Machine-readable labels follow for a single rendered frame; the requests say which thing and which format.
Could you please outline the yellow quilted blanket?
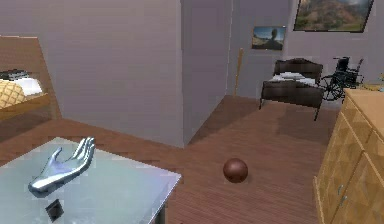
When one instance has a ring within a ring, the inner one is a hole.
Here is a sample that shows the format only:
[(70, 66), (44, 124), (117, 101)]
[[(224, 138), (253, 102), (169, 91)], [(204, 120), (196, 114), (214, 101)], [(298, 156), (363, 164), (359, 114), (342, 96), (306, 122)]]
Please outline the yellow quilted blanket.
[(22, 87), (8, 80), (0, 80), (0, 109), (24, 102)]

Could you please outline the light wooden bed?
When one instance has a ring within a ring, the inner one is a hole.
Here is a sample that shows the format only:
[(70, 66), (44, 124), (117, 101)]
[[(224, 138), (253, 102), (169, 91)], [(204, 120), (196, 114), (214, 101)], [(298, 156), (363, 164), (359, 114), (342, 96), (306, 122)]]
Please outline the light wooden bed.
[(50, 109), (52, 119), (62, 118), (52, 79), (37, 37), (0, 36), (0, 71), (11, 69), (26, 70), (32, 78), (39, 80), (43, 94), (0, 109), (0, 121), (45, 107)]

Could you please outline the small black box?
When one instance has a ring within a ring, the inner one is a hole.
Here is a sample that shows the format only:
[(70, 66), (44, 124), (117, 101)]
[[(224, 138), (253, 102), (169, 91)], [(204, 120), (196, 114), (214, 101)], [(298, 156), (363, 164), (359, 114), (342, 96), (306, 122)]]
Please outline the small black box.
[(55, 222), (58, 218), (60, 218), (64, 214), (64, 210), (58, 199), (54, 200), (51, 204), (49, 204), (45, 208), (45, 210), (51, 222)]

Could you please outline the light wooden dresser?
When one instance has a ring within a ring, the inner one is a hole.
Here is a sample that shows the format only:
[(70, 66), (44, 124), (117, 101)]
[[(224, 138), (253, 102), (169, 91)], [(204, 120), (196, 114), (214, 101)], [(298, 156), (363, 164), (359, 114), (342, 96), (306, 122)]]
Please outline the light wooden dresser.
[(313, 188), (318, 224), (384, 224), (384, 92), (345, 91)]

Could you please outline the black wheelchair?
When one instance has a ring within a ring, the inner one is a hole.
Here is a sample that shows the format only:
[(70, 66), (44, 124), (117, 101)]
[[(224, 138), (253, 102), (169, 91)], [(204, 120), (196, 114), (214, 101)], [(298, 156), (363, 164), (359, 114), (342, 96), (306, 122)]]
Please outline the black wheelchair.
[(364, 80), (359, 74), (364, 59), (361, 58), (356, 68), (349, 67), (348, 56), (336, 57), (337, 64), (333, 74), (320, 78), (318, 86), (324, 90), (323, 99), (326, 101), (336, 101), (345, 98), (345, 88), (356, 89)]

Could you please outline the brown ball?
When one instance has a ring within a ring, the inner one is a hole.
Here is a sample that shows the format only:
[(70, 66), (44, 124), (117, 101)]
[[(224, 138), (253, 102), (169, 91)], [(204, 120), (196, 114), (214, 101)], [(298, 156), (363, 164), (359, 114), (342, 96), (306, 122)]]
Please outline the brown ball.
[(239, 158), (228, 159), (223, 166), (223, 175), (231, 183), (241, 183), (248, 177), (248, 166)]

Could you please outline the silver hand sculpture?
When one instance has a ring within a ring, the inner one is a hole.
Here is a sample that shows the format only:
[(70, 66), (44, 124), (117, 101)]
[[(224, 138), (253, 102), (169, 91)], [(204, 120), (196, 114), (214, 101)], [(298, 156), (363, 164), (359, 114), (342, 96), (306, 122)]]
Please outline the silver hand sculpture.
[(49, 195), (89, 168), (95, 148), (94, 137), (83, 138), (73, 154), (64, 161), (58, 160), (63, 148), (57, 148), (40, 174), (28, 184), (28, 189), (38, 196)]

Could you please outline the small framed landscape picture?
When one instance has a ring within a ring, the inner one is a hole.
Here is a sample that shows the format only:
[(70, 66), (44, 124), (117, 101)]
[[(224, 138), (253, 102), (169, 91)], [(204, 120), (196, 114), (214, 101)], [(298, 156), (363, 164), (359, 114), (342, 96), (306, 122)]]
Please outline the small framed landscape picture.
[(252, 31), (252, 48), (281, 51), (285, 32), (285, 26), (255, 26)]

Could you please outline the dark brown bed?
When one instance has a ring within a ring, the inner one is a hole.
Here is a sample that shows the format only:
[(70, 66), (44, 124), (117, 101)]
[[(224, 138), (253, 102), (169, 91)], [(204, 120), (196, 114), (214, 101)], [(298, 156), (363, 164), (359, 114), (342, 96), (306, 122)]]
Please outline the dark brown bed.
[(284, 72), (299, 73), (305, 78), (314, 79), (315, 85), (295, 80), (264, 81), (259, 107), (262, 107), (264, 100), (307, 106), (315, 108), (314, 120), (317, 120), (324, 96), (324, 90), (317, 86), (322, 70), (322, 64), (304, 58), (277, 60), (275, 62), (273, 75), (281, 75)]

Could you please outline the large framed landscape picture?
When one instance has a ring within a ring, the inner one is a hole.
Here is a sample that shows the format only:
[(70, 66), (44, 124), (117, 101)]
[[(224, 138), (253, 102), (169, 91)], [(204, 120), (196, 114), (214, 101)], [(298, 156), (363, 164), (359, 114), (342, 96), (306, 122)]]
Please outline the large framed landscape picture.
[(299, 0), (293, 30), (363, 33), (374, 0)]

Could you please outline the pale glass-top table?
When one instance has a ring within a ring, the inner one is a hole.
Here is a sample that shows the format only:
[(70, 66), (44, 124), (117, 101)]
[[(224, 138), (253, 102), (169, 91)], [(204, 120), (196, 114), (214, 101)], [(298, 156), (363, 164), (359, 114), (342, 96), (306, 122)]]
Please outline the pale glass-top table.
[[(63, 161), (77, 144), (56, 137), (0, 167), (0, 224), (166, 224), (165, 204), (181, 175), (99, 149), (62, 187), (31, 193), (28, 184), (59, 147)], [(56, 199), (64, 214), (51, 222), (45, 208)]]

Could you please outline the white pillow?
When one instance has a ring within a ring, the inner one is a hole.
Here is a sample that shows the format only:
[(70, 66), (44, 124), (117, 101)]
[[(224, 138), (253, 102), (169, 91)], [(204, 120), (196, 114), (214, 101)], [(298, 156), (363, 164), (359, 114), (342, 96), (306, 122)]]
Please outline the white pillow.
[(21, 78), (15, 80), (15, 83), (20, 85), (25, 96), (42, 93), (43, 90), (39, 81), (34, 78)]

